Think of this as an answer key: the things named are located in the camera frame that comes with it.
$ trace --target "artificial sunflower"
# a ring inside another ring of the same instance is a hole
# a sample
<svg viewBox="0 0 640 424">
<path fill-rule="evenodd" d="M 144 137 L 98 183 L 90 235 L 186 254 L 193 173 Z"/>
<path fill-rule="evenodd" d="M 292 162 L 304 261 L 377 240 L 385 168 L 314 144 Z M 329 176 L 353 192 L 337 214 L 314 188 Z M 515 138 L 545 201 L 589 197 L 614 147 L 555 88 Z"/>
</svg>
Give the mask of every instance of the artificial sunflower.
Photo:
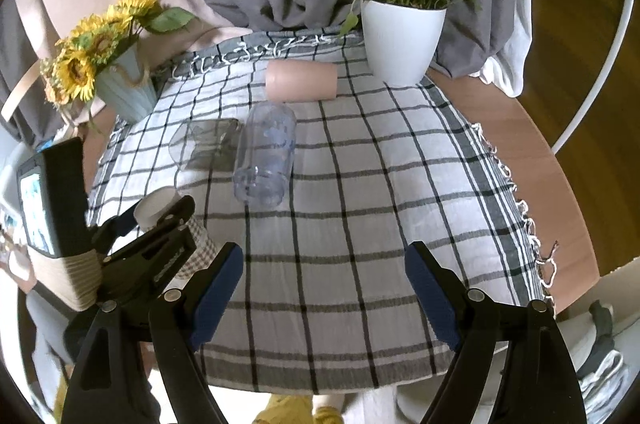
<svg viewBox="0 0 640 424">
<path fill-rule="evenodd" d="M 49 103 L 53 103 L 57 107 L 63 107 L 68 104 L 70 100 L 69 94 L 62 90 L 56 83 L 53 83 L 50 78 L 43 76 L 42 79 L 44 79 L 44 94 Z"/>
<path fill-rule="evenodd" d="M 128 30 L 133 22 L 133 15 L 129 14 L 129 11 L 117 9 L 116 6 L 109 6 L 109 9 L 102 17 L 108 24 L 118 25 L 123 31 Z"/>
<path fill-rule="evenodd" d="M 95 66 L 82 49 L 63 48 L 56 59 L 55 74 L 69 97 L 87 102 L 94 97 Z"/>
<path fill-rule="evenodd" d="M 92 14 L 91 16 L 88 16 L 87 18 L 83 18 L 82 20 L 80 20 L 76 28 L 69 33 L 68 38 L 67 39 L 63 38 L 62 40 L 59 40 L 59 42 L 56 43 L 56 45 L 65 43 L 66 40 L 72 40 L 73 38 L 77 38 L 78 36 L 86 32 L 91 32 L 92 30 L 100 29 L 100 27 L 104 26 L 106 23 L 107 21 L 103 16 L 100 16 L 99 14 Z"/>
<path fill-rule="evenodd" d="M 161 13 L 160 0 L 119 0 L 115 10 L 135 17 L 144 17 L 150 13 Z"/>
<path fill-rule="evenodd" d="M 94 65 L 105 65 L 115 54 L 118 44 L 126 36 L 127 29 L 128 27 L 120 22 L 104 24 L 81 34 L 71 40 L 70 44 L 74 48 L 84 50 Z"/>
</svg>

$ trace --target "person's leg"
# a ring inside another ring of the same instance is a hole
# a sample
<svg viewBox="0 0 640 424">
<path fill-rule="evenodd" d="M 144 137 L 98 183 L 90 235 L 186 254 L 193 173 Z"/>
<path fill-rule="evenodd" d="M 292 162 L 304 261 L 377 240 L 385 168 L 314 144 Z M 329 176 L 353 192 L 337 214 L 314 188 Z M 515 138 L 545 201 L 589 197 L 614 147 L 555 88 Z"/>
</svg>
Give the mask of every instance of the person's leg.
<svg viewBox="0 0 640 424">
<path fill-rule="evenodd" d="M 314 424 L 344 424 L 342 407 L 343 394 L 316 395 L 313 400 Z"/>
<path fill-rule="evenodd" d="M 271 395 L 267 407 L 254 419 L 254 424 L 314 424 L 310 396 Z"/>
</svg>

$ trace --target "wooden floor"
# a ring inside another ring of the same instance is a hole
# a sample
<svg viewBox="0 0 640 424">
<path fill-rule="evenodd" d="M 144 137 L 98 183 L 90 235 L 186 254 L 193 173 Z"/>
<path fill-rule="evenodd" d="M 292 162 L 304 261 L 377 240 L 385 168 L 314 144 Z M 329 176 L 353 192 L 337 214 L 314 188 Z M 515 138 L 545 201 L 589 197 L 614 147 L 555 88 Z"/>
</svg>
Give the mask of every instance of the wooden floor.
<svg viewBox="0 0 640 424">
<path fill-rule="evenodd" d="M 601 274 L 640 255 L 640 0 L 596 103 L 558 160 L 574 189 Z M 623 0 L 533 0 L 534 43 L 520 101 L 549 144 L 590 90 Z"/>
</svg>

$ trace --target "plastic bottle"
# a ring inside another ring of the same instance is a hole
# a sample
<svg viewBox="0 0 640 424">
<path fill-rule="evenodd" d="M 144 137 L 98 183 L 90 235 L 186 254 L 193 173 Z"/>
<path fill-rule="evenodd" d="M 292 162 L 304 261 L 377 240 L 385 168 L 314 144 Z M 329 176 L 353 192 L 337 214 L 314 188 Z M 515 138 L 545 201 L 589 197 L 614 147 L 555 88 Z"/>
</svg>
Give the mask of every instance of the plastic bottle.
<svg viewBox="0 0 640 424">
<path fill-rule="evenodd" d="M 249 112 L 240 134 L 234 194 L 252 208 L 274 208 L 289 187 L 296 147 L 296 115 L 280 103 L 264 102 Z"/>
</svg>

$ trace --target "blue vase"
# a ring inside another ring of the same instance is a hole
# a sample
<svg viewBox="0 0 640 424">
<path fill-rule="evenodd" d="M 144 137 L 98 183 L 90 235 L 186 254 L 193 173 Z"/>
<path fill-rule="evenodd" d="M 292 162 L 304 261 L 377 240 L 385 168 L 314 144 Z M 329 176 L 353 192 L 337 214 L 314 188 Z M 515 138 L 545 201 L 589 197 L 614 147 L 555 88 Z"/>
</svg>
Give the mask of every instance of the blue vase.
<svg viewBox="0 0 640 424">
<path fill-rule="evenodd" d="M 158 93 L 138 58 L 138 46 L 129 47 L 95 78 L 95 94 L 131 124 L 153 112 Z"/>
</svg>

